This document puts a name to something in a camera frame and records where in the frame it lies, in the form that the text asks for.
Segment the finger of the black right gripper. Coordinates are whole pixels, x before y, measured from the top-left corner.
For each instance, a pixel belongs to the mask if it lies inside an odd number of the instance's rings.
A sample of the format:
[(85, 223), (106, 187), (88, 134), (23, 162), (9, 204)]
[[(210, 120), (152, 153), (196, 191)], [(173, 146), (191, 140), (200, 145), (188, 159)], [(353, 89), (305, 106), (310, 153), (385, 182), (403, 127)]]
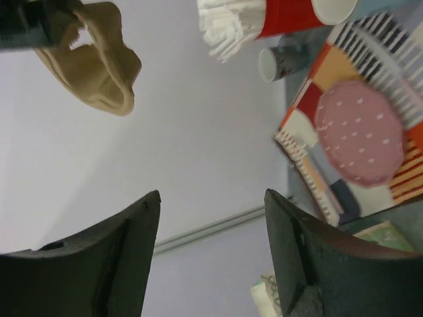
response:
[(2, 1), (1, 51), (55, 48), (77, 33), (81, 1)]

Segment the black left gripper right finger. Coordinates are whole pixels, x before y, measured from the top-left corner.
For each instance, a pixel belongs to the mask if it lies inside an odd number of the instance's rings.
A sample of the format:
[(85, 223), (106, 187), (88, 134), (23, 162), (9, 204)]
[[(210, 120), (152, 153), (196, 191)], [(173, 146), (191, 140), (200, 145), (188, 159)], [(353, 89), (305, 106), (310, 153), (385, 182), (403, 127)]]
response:
[(422, 315), (422, 254), (342, 232), (275, 190), (264, 202), (283, 316)]

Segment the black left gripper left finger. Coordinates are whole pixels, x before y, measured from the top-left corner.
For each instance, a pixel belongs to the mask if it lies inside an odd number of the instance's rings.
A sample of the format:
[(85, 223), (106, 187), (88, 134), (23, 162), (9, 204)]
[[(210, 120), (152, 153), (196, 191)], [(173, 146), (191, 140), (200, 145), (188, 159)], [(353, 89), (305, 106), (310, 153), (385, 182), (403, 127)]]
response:
[(157, 190), (39, 250), (1, 255), (2, 316), (140, 316), (159, 226)]

